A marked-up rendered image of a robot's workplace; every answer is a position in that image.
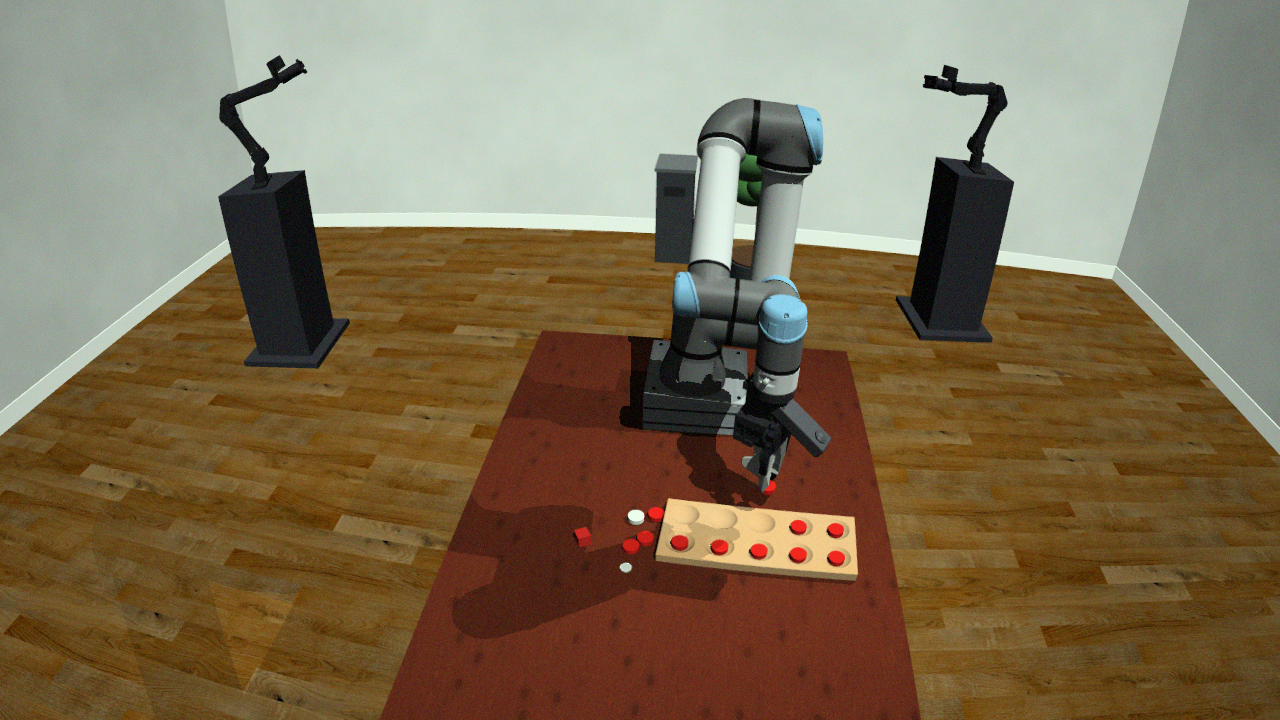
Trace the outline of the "tan tray with round pockets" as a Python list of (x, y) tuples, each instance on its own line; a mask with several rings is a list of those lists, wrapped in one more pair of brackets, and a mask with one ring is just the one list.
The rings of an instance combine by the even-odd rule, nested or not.
[[(806, 532), (803, 536), (790, 530), (795, 520), (806, 523)], [(833, 538), (828, 534), (832, 523), (844, 527), (844, 536)], [(671, 541), (675, 536), (687, 537), (689, 547), (682, 551), (673, 550)], [(710, 551), (713, 541), (726, 541), (727, 553), (713, 553)], [(765, 544), (768, 550), (765, 559), (753, 559), (750, 555), (753, 544)], [(796, 547), (806, 551), (804, 562), (791, 561), (790, 551)], [(828, 562), (832, 551), (845, 555), (841, 566)], [(856, 582), (855, 519), (668, 498), (655, 561)]]

